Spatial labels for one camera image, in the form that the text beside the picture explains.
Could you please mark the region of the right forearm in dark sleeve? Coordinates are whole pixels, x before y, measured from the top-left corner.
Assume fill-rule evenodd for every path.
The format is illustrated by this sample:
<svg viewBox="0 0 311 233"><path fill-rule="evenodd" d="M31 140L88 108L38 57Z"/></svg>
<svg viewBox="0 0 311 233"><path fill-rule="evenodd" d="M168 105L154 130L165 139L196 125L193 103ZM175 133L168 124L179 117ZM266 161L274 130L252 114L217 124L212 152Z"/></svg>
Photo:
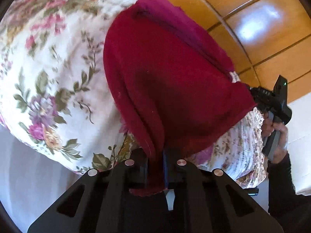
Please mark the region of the right forearm in dark sleeve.
<svg viewBox="0 0 311 233"><path fill-rule="evenodd" d="M297 195L292 182L289 154L279 163L268 162L270 216L284 232L311 232L310 196Z"/></svg>

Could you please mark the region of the person's right hand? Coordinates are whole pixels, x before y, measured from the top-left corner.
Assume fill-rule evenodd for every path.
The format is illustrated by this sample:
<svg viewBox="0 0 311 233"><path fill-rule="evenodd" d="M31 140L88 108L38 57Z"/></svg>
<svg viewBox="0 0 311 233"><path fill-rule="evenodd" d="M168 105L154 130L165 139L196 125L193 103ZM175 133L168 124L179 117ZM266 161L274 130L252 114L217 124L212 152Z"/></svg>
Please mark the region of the person's right hand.
<svg viewBox="0 0 311 233"><path fill-rule="evenodd" d="M263 154L271 163L280 163L287 155L288 129L281 119L272 113L264 113L261 126Z"/></svg>

